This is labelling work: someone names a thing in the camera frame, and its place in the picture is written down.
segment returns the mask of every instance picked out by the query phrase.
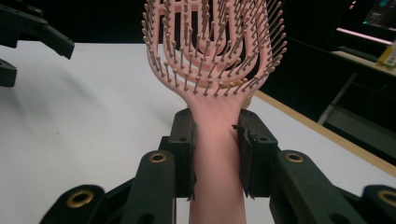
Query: monitor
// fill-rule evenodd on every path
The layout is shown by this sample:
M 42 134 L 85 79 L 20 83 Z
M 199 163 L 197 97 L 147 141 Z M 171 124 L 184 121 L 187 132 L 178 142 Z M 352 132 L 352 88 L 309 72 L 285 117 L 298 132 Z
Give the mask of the monitor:
M 337 31 L 392 45 L 396 37 L 396 0 L 352 1 Z

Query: white tabletop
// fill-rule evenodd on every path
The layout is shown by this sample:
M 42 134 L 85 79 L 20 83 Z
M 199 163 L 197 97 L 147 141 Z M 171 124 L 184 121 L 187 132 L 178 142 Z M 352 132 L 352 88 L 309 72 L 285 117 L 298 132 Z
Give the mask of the white tabletop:
M 70 61 L 40 42 L 0 46 L 18 67 L 16 86 L 0 88 L 0 223 L 39 223 L 65 191 L 94 184 L 106 191 L 134 177 L 141 157 L 169 135 L 185 108 L 152 75 L 144 45 L 76 44 Z M 307 154 L 334 183 L 395 188 L 396 178 L 254 97 L 281 149 Z M 274 223 L 267 199 L 247 200 L 248 223 Z M 177 201 L 177 223 L 188 203 Z

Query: bolt hole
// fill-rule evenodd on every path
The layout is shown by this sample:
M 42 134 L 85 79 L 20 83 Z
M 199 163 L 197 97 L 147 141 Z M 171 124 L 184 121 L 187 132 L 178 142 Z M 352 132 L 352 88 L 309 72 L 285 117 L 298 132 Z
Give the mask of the bolt hole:
M 90 190 L 80 190 L 72 194 L 67 199 L 67 206 L 71 208 L 80 208 L 87 203 L 90 203 L 93 199 L 93 192 Z
M 138 224 L 152 224 L 155 221 L 155 217 L 152 214 L 145 214 L 141 216 L 138 220 Z
M 156 153 L 149 158 L 152 162 L 163 162 L 166 161 L 166 155 L 162 153 Z
M 378 192 L 378 197 L 383 202 L 396 207 L 396 192 L 383 189 Z
M 302 161 L 304 161 L 304 158 L 301 157 L 300 155 L 296 154 L 296 153 L 288 153 L 286 155 L 286 159 L 288 161 L 292 161 L 292 162 L 302 162 Z
M 330 215 L 330 220 L 336 224 L 349 224 L 350 223 L 346 217 L 344 217 L 340 214 L 336 214 L 336 213 Z

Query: hairbrush head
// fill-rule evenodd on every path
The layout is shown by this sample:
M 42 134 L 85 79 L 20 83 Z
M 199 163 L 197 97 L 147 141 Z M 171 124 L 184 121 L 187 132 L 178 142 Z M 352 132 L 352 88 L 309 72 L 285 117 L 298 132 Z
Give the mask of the hairbrush head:
M 148 0 L 142 24 L 150 67 L 186 101 L 188 95 L 247 98 L 286 51 L 280 6 L 271 0 L 214 0 L 211 6 L 208 0 Z M 164 63 L 159 58 L 160 38 Z M 167 67 L 175 71 L 174 77 L 164 75 Z M 249 74 L 250 81 L 239 82 L 243 87 L 228 85 Z

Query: vented hairbrush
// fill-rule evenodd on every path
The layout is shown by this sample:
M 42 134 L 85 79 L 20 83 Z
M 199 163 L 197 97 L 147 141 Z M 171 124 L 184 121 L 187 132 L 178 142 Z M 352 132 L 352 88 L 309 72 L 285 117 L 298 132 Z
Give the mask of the vented hairbrush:
M 197 123 L 190 224 L 246 223 L 232 125 L 286 52 L 276 0 L 148 0 L 142 20 L 154 75 Z M 160 39 L 164 59 L 160 57 Z

